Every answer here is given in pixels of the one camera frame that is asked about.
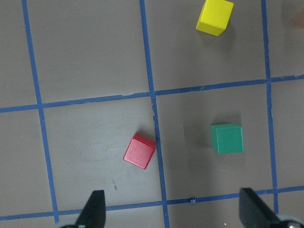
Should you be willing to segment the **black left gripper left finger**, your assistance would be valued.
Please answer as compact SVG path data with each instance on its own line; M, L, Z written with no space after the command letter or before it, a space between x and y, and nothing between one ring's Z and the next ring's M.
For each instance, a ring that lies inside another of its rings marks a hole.
M105 226L105 192L94 190L75 222L76 228L103 228Z

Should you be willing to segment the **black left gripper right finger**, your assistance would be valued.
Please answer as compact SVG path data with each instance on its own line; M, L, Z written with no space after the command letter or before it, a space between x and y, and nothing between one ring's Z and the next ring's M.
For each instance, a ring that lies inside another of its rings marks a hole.
M239 190L239 218L245 228L279 228L281 220L251 188Z

